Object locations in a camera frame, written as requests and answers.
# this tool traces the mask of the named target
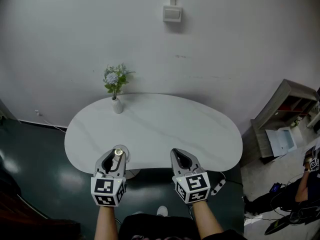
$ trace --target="table top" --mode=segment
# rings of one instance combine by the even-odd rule
[[[64,147],[71,164],[93,174],[96,161],[116,145],[130,153],[127,170],[170,168],[173,148],[195,155],[205,170],[233,168],[243,150],[241,134],[224,114],[198,102],[164,94],[120,95],[123,112],[116,114],[111,97],[76,114]]]

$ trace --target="hand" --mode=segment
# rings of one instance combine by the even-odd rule
[[[311,169],[309,162],[306,162],[306,163],[304,164],[304,167],[305,167],[306,169],[309,169],[309,170]]]

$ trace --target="flower vase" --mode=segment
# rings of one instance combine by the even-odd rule
[[[116,114],[120,114],[122,113],[122,111],[124,110],[124,107],[122,106],[122,103],[121,101],[118,99],[118,98],[115,98],[115,99],[112,99],[112,108],[113,108],[113,111],[116,113]]]

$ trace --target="wall light switch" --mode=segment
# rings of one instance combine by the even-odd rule
[[[178,6],[165,5],[163,6],[163,21],[164,22],[181,22],[182,8]]]

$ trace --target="human arm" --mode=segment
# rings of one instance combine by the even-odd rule
[[[113,207],[100,206],[94,240],[118,240],[118,231]]]
[[[304,165],[304,167],[306,169],[310,170],[310,164],[308,162]],[[308,200],[307,182],[308,182],[309,174],[310,174],[309,171],[305,171],[303,176],[302,176],[302,178],[301,178],[298,190],[297,190],[296,195],[295,195],[295,201],[296,202],[302,202],[302,201]]]
[[[192,206],[201,239],[224,231],[206,201],[194,202]]]

